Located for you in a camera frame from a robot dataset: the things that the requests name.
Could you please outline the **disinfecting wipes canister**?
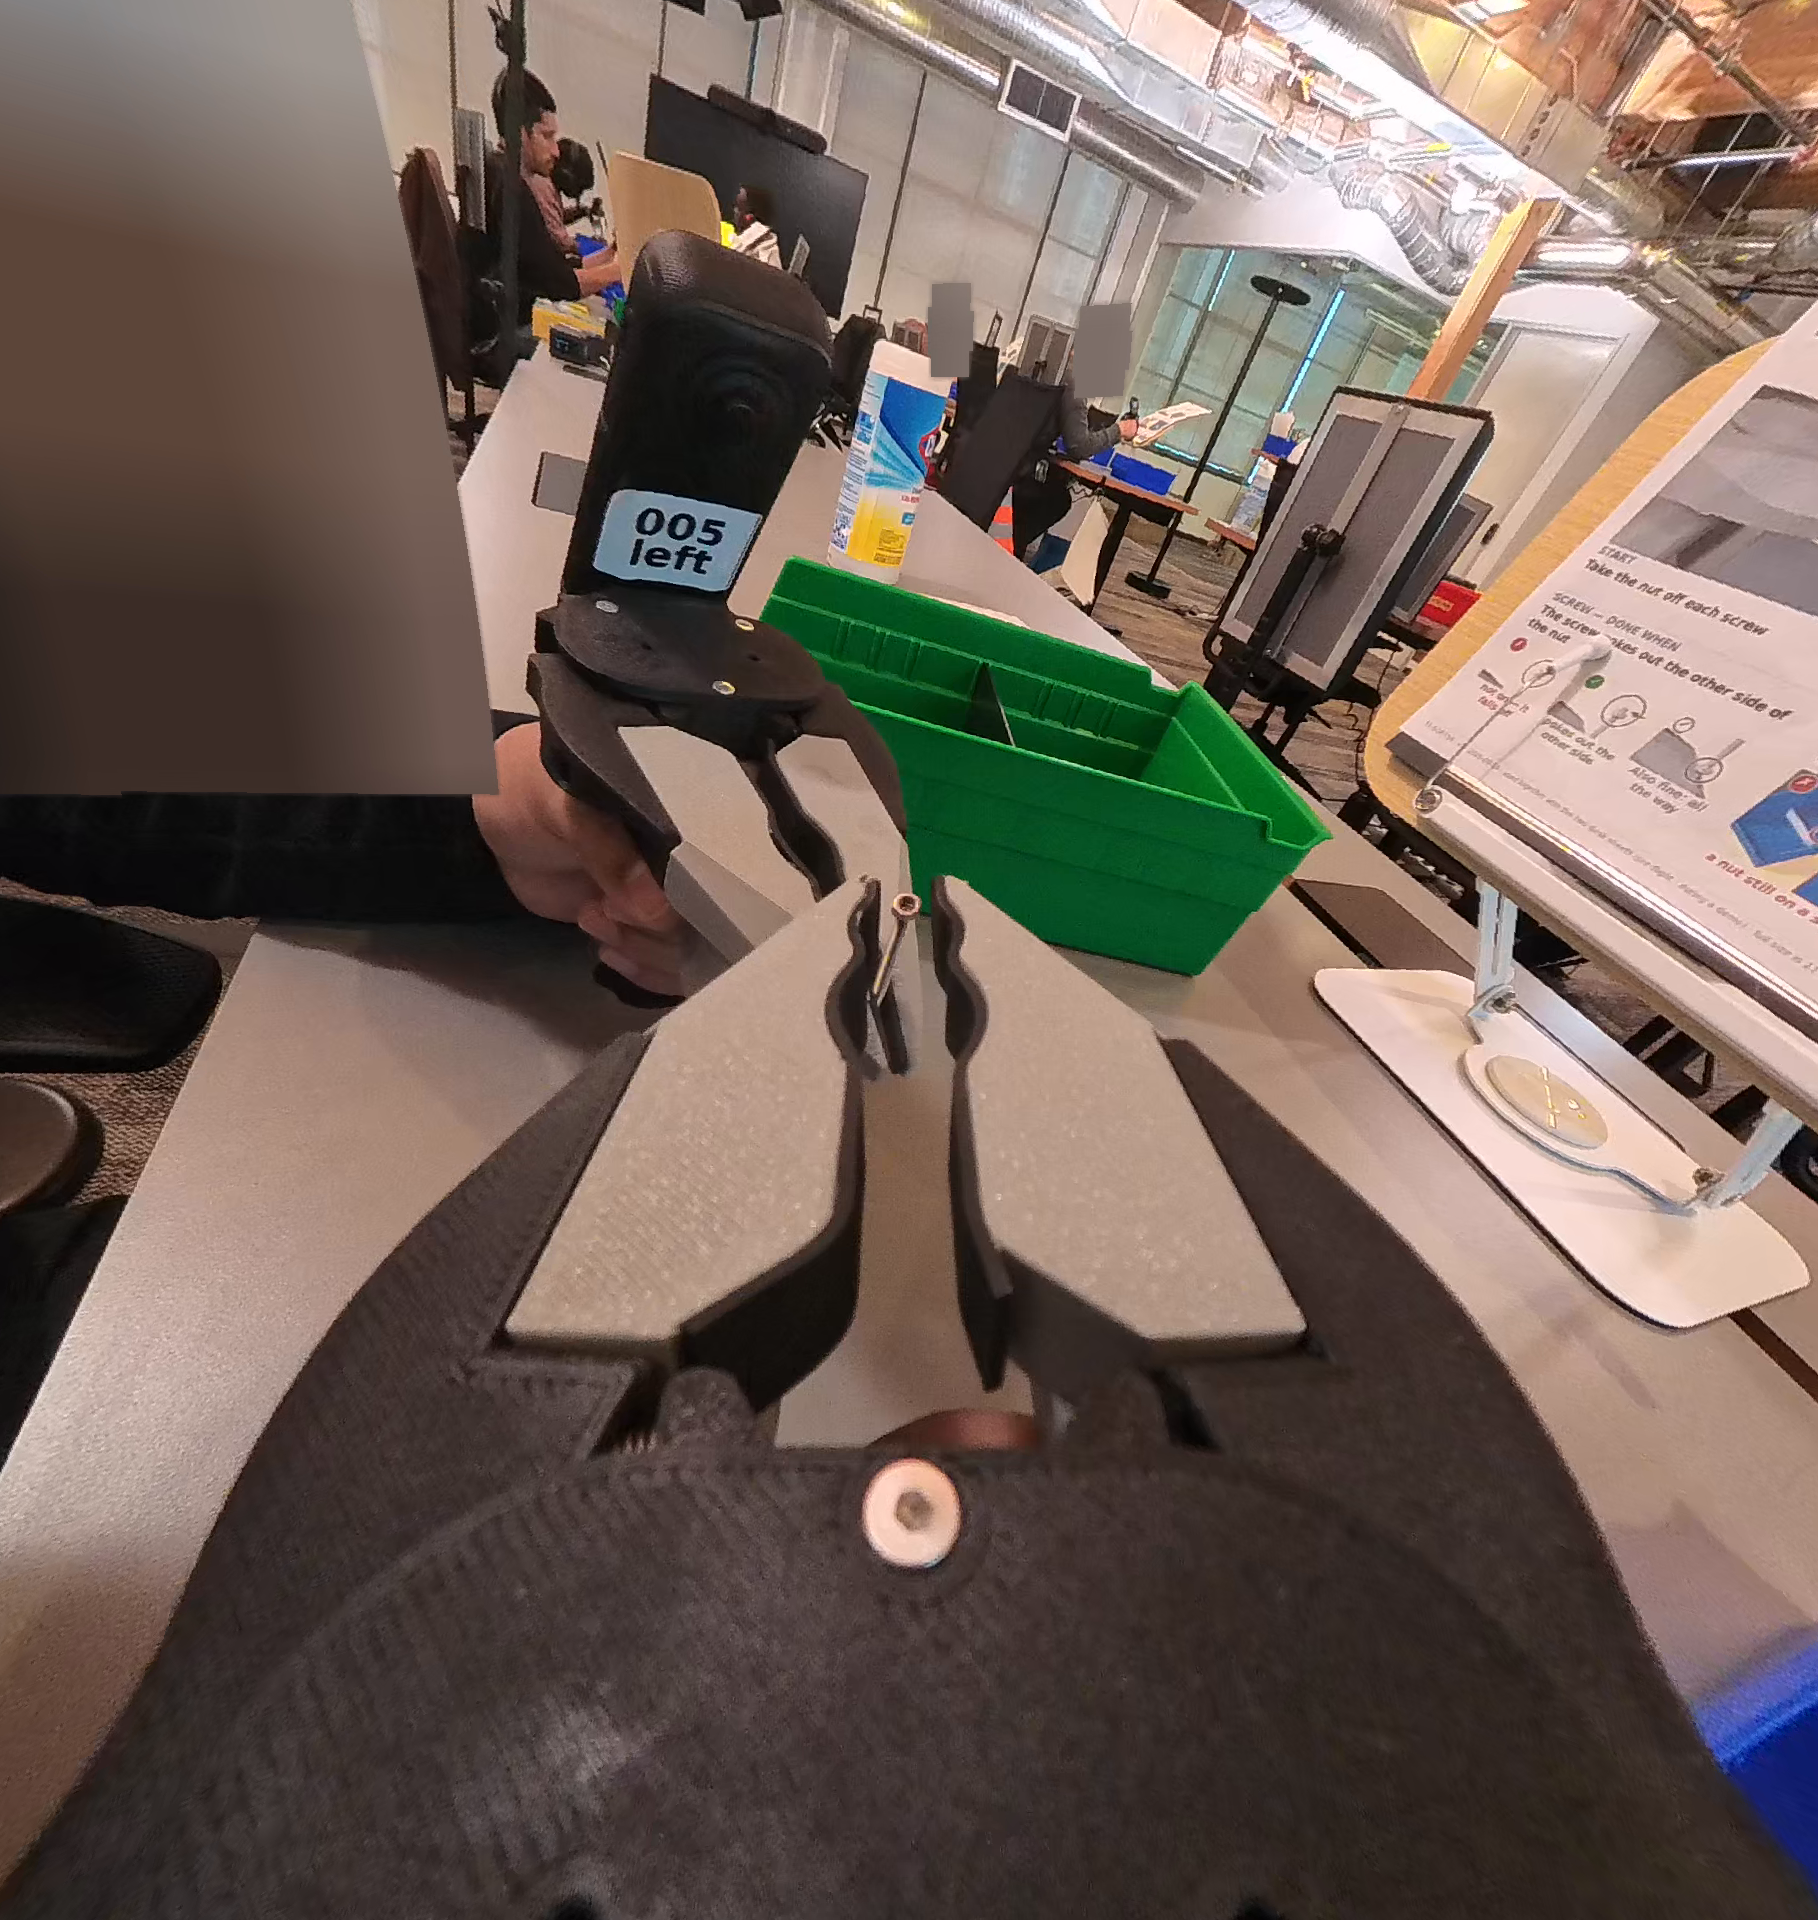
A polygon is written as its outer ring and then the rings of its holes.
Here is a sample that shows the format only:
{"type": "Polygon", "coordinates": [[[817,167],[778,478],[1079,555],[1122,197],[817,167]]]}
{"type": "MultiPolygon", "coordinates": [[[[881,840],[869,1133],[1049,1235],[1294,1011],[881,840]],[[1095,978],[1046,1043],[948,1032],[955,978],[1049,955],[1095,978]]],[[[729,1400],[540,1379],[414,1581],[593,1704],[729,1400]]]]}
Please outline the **disinfecting wipes canister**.
{"type": "Polygon", "coordinates": [[[826,563],[894,588],[943,439],[952,381],[927,355],[875,340],[859,394],[826,563]]]}

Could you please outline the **printed instruction sheet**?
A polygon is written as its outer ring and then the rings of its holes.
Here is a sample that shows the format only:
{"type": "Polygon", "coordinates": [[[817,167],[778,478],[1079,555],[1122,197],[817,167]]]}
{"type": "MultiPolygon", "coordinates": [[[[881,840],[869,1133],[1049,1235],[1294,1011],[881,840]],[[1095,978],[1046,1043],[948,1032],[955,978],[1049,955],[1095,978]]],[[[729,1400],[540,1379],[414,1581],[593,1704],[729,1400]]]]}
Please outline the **printed instruction sheet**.
{"type": "Polygon", "coordinates": [[[1818,1037],[1818,302],[1391,750],[1818,1037]]]}

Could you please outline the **person's left hand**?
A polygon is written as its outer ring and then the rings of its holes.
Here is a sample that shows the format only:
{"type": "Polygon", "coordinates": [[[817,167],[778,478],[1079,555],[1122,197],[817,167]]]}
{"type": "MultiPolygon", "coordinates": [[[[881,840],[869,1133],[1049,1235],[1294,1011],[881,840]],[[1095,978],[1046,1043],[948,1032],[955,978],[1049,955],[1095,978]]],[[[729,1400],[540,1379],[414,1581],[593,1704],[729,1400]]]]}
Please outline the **person's left hand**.
{"type": "Polygon", "coordinates": [[[683,998],[696,956],[628,828],[569,795],[541,762],[537,722],[493,740],[493,794],[474,826],[510,895],[537,919],[580,929],[596,965],[650,998],[683,998]]]}

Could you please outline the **black screen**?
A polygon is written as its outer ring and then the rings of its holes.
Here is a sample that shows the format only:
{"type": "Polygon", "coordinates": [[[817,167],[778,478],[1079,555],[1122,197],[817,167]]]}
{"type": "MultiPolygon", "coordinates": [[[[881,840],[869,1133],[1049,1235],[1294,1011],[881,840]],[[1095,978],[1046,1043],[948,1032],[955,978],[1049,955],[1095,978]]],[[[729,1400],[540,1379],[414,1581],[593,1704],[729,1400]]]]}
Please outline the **black screen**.
{"type": "Polygon", "coordinates": [[[742,187],[762,197],[780,264],[802,264],[802,281],[841,321],[869,179],[830,157],[814,129],[711,90],[696,96],[668,78],[650,78],[644,154],[699,175],[723,218],[742,187]]]}

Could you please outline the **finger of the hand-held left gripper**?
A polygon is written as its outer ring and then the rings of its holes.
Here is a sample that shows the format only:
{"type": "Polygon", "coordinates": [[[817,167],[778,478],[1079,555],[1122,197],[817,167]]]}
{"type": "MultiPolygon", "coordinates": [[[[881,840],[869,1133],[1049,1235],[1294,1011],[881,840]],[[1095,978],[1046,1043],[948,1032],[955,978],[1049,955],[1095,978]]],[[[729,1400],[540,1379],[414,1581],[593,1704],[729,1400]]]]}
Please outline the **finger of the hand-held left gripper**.
{"type": "Polygon", "coordinates": [[[912,887],[905,834],[850,740],[799,732],[765,777],[778,837],[820,901],[847,882],[872,882],[881,902],[912,887]]]}
{"type": "Polygon", "coordinates": [[[803,732],[757,762],[665,723],[616,728],[616,740],[672,831],[660,890],[687,926],[675,995],[850,879],[835,831],[802,803],[803,782],[823,795],[850,771],[844,740],[803,732]]]}

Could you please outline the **black high-back chair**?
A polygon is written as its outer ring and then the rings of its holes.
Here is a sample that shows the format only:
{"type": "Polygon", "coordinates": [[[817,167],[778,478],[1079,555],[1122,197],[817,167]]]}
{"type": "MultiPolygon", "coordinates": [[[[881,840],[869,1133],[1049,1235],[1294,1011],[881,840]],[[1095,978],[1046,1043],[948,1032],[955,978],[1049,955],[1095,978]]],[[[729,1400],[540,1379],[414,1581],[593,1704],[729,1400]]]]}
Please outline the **black high-back chair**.
{"type": "Polygon", "coordinates": [[[1061,434],[1067,388],[1008,370],[955,431],[939,492],[976,530],[990,530],[1019,473],[1061,434]]]}

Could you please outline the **person's office chair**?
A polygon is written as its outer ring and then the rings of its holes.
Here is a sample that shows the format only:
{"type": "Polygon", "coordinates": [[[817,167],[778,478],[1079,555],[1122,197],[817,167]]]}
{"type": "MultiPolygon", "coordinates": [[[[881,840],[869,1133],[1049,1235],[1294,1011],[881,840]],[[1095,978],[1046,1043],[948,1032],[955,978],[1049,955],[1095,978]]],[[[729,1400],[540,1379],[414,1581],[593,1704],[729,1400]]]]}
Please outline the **person's office chair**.
{"type": "Polygon", "coordinates": [[[0,895],[0,1215],[70,1201],[102,1165],[99,1116],[54,1078],[176,1062],[219,990],[206,947],[0,895]]]}

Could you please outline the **thin metal screw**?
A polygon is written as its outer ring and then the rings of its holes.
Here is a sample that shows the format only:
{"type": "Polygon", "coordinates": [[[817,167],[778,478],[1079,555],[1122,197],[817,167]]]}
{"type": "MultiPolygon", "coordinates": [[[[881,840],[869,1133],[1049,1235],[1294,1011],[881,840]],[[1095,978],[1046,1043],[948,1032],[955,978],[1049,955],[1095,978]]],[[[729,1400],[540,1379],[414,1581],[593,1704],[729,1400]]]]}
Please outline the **thin metal screw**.
{"type": "Polygon", "coordinates": [[[894,920],[891,901],[878,902],[875,956],[866,987],[872,1056],[891,1075],[905,1075],[918,1059],[918,920],[894,920]]]}

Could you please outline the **brown-topped office table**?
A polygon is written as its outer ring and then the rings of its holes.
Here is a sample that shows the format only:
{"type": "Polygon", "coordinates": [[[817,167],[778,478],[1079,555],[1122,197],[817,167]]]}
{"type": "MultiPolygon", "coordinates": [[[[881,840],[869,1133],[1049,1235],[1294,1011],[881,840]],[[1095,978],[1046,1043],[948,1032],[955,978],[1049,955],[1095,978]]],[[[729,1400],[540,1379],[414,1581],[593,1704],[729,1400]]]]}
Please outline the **brown-topped office table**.
{"type": "Polygon", "coordinates": [[[1133,518],[1148,518],[1154,528],[1171,530],[1182,524],[1182,518],[1200,513],[1194,503],[1185,503],[1176,494],[1133,485],[1115,478],[1109,467],[1069,463],[1061,452],[1052,457],[1052,467],[1061,470],[1069,482],[1091,492],[1091,498],[1106,507],[1106,530],[1100,546],[1094,549],[1087,589],[1073,582],[1073,600],[1082,606],[1082,610],[1094,610],[1133,518]]]}

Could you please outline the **black desk hatch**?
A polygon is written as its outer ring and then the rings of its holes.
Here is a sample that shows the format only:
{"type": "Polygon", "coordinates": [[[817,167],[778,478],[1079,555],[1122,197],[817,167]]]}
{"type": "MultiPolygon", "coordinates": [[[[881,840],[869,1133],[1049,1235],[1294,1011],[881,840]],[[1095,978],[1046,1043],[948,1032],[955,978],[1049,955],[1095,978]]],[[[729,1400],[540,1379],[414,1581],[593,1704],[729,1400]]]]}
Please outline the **black desk hatch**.
{"type": "Polygon", "coordinates": [[[1352,882],[1313,882],[1294,876],[1297,896],[1362,965],[1393,972],[1447,972],[1472,978],[1475,959],[1437,935],[1391,895],[1352,882]]]}

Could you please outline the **white and wooden document stand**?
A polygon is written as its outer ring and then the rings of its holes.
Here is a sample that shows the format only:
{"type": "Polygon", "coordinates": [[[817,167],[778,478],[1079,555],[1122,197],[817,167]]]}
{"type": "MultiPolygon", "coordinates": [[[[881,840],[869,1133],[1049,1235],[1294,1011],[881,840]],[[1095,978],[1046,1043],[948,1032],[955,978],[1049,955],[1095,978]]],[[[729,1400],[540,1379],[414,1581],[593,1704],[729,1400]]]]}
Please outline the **white and wooden document stand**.
{"type": "Polygon", "coordinates": [[[1316,998],[1496,1187],[1617,1305],[1663,1329],[1692,1329],[1805,1287],[1805,1262],[1747,1195],[1800,1129],[1818,1133],[1818,1037],[1782,1019],[1744,981],[1621,913],[1499,819],[1462,803],[1446,771],[1420,776],[1391,740],[1496,636],[1499,622],[1596,530],[1681,439],[1750,373],[1763,349],[1663,452],[1623,451],[1630,479],[1584,533],[1547,537],[1551,558],[1492,588],[1462,642],[1432,649],[1382,713],[1371,746],[1414,777],[1407,814],[1477,884],[1475,974],[1326,968],[1316,998]],[[1763,1093],[1747,1145],[1703,1165],[1660,1120],[1574,1059],[1519,1005],[1517,923],[1531,916],[1568,946],[1613,963],[1709,1051],[1747,1066],[1763,1093]]]}

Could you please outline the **grey desk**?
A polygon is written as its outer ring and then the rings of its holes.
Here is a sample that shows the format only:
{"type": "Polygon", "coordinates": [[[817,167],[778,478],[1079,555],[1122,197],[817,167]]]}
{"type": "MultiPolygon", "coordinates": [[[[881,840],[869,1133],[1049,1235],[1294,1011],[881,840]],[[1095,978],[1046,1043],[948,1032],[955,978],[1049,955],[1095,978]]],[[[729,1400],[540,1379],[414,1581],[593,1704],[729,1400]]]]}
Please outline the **grey desk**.
{"type": "MultiPolygon", "coordinates": [[[[1621,1312],[1328,1016],[1352,955],[1270,896],[1194,974],[1079,965],[1204,1050],[1472,1312],[1699,1698],[1818,1628],[1818,1208],[1788,1303],[1621,1312]]],[[[121,1715],[288,1382],[416,1218],[636,1016],[549,926],[265,926],[0,1472],[0,1880],[121,1715]]]]}

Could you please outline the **green plastic bin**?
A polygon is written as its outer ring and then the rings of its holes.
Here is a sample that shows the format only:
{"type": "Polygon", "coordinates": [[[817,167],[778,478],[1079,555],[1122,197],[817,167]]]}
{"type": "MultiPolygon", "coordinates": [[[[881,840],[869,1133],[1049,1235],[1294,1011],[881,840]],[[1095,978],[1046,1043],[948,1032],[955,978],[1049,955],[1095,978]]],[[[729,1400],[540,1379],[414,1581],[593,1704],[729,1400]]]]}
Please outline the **green plastic bin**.
{"type": "Polygon", "coordinates": [[[1042,941],[1197,974],[1328,840],[1200,685],[990,610],[793,558],[762,613],[894,753],[912,876],[952,876],[1042,941]],[[990,661],[1014,746],[964,731],[990,661]]]}

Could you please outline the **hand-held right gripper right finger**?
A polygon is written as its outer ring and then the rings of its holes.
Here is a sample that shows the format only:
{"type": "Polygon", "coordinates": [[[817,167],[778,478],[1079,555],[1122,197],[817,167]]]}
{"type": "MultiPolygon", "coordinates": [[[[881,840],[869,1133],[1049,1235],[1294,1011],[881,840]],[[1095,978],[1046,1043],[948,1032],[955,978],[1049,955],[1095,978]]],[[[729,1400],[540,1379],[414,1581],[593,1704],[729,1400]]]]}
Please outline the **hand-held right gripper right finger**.
{"type": "Polygon", "coordinates": [[[1271,1357],[1304,1315],[1160,1032],[967,882],[932,884],[952,1287],[987,1388],[1271,1357]]]}

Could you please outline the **large blue plastic bin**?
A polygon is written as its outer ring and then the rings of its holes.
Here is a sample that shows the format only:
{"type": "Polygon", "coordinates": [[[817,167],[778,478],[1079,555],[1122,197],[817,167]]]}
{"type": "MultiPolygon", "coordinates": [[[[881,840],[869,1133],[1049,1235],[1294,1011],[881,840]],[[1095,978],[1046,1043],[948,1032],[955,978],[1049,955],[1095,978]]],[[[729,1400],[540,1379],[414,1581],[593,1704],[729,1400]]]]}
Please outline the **large blue plastic bin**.
{"type": "Polygon", "coordinates": [[[1703,1697],[1695,1724],[1818,1897],[1818,1637],[1703,1697]]]}

